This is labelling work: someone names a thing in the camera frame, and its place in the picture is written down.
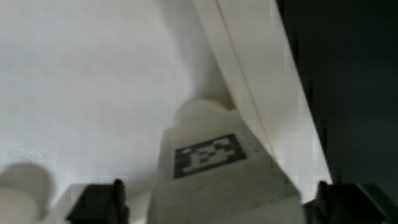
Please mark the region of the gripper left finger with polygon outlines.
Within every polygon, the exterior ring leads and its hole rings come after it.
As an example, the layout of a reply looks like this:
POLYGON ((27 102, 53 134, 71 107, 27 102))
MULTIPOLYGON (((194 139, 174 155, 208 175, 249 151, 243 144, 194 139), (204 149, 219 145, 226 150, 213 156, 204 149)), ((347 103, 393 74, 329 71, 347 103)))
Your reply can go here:
POLYGON ((128 224, 130 208, 121 180, 85 187, 66 221, 71 224, 128 224))

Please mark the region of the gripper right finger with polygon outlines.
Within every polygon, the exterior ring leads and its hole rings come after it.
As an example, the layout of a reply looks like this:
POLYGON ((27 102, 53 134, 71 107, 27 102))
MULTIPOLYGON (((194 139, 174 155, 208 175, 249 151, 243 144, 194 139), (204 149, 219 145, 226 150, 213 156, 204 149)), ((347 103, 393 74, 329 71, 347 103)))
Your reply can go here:
POLYGON ((398 205, 375 184, 318 183, 306 224, 398 224, 398 205))

